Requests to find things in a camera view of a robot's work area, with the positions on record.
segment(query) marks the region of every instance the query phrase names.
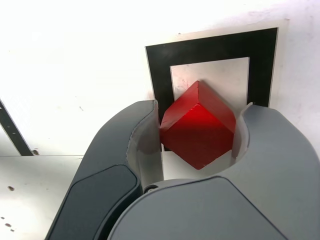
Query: dark spot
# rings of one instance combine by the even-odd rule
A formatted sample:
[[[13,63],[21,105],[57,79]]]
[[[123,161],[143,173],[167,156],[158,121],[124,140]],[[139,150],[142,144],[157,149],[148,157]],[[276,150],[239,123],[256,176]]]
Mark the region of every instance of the dark spot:
[[[37,150],[32,150],[33,155],[39,156],[39,152]]]

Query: dark gray panel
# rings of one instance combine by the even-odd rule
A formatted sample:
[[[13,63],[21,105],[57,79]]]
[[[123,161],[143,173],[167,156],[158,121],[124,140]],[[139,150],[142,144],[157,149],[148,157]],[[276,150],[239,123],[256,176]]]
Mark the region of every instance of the dark gray panel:
[[[252,105],[243,118],[249,144],[229,179],[289,239],[320,239],[320,163],[309,141],[282,114]]]
[[[76,182],[116,164],[127,164],[127,149],[131,135],[154,108],[153,100],[139,101],[126,107],[103,125],[87,149],[73,181]]]
[[[154,190],[120,217],[109,240],[284,240],[226,179]]]
[[[115,204],[137,184],[123,165],[113,166],[74,184],[55,224],[50,240],[92,240]]]
[[[158,124],[157,102],[140,101],[119,112],[98,131],[47,240],[105,239],[123,210],[143,194],[140,176],[163,179],[159,135],[147,134],[158,133]],[[135,172],[128,162],[138,163]],[[147,178],[140,173],[143,167],[156,169],[156,174]]]

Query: wooden block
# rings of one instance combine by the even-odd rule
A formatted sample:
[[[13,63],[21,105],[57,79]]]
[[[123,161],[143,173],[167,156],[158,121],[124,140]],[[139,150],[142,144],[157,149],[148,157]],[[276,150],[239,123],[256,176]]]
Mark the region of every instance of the wooden block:
[[[165,112],[163,145],[195,169],[202,169],[232,149],[236,119],[204,83],[196,81]]]

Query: black square frame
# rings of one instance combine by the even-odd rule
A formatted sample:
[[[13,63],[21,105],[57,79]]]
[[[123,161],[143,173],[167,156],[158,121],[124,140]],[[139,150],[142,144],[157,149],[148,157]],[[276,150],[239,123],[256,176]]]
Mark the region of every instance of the black square frame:
[[[170,66],[249,57],[247,104],[268,107],[278,28],[146,46],[159,117],[174,102]]]

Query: black stripe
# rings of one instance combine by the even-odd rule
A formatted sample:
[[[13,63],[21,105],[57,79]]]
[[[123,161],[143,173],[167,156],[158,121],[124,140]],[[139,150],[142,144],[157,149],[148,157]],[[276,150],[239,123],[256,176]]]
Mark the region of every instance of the black stripe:
[[[278,28],[146,46],[159,117],[174,102],[170,66],[249,57],[247,103],[268,107]]]
[[[0,100],[0,124],[2,125],[4,131],[14,144],[15,148],[21,154],[21,156],[33,156],[30,148],[28,147],[26,141],[22,137],[21,133],[17,129],[14,121],[11,119],[7,109]]]

